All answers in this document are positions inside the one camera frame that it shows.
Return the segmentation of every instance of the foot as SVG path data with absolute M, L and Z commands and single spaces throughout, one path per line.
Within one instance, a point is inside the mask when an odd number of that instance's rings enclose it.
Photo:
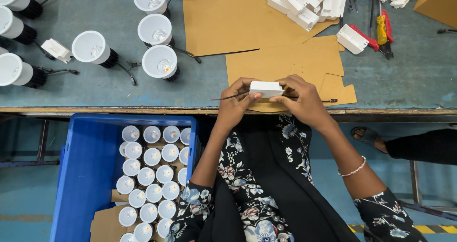
M 365 133 L 364 128 L 358 129 L 354 133 L 353 137 L 354 137 L 354 139 L 358 140 L 358 139 L 362 138 L 364 133 Z M 380 136 L 378 136 L 376 138 L 376 140 L 374 141 L 374 147 L 376 147 L 377 149 L 379 149 L 380 151 L 382 151 L 384 153 L 387 153 L 386 141 L 383 140 Z

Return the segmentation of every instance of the black pants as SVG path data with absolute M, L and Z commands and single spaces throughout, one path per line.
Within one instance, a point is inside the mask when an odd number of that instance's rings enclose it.
M 386 142 L 392 158 L 457 165 L 457 130 L 440 129 Z

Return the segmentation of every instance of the black floral dress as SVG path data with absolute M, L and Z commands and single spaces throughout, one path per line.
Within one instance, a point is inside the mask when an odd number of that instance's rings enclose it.
M 311 130 L 299 130 L 295 122 L 297 120 L 292 116 L 282 115 L 276 125 L 281 130 L 284 157 L 296 172 L 313 185 L 308 156 Z M 229 134 L 221 151 L 218 171 L 232 191 L 247 242 L 294 242 L 294 235 L 289 231 L 281 209 L 278 209 L 274 198 L 257 184 L 251 169 L 246 166 L 246 153 L 234 131 Z M 202 227 L 213 210 L 213 192 L 213 187 L 188 182 L 165 242 L 188 242 L 192 238 L 185 234 L 194 232 L 193 227 Z M 354 204 L 366 223 L 367 241 L 426 241 L 389 189 L 373 197 L 354 199 Z

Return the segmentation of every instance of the blue-gray table surface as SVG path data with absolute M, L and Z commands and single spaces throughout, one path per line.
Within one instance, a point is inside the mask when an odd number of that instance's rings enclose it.
M 394 59 L 387 60 L 369 47 L 359 55 L 340 52 L 344 84 L 354 84 L 358 103 L 335 107 L 457 108 L 457 34 L 438 35 L 438 29 L 448 26 L 413 11 L 415 2 L 411 0 L 403 9 L 383 4 L 392 23 Z M 367 34 L 371 4 L 368 0 L 358 0 L 358 4 L 359 13 L 346 7 L 344 23 L 354 23 Z M 185 48 L 182 0 L 172 0 L 169 9 L 176 46 Z M 71 49 L 78 34 L 96 30 L 119 54 L 121 63 L 128 59 L 140 62 L 147 50 L 137 34 L 138 23 L 146 13 L 133 0 L 50 0 L 36 20 L 15 15 L 38 31 L 40 43 L 53 38 Z M 334 35 L 339 29 L 334 25 L 318 36 Z M 203 57 L 203 63 L 197 64 L 177 53 L 181 75 L 172 83 L 148 76 L 141 67 L 134 68 L 132 74 L 138 81 L 134 87 L 118 66 L 105 69 L 76 59 L 64 64 L 48 60 L 35 45 L 4 39 L 2 43 L 31 65 L 81 73 L 49 76 L 39 89 L 0 87 L 0 106 L 216 107 L 219 104 L 209 99 L 218 98 L 228 86 L 224 55 Z

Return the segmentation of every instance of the yellow and black hazard tape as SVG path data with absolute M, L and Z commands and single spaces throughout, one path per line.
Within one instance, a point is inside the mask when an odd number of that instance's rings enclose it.
M 363 225 L 348 224 L 353 233 L 363 233 Z M 422 234 L 457 234 L 457 225 L 414 225 Z

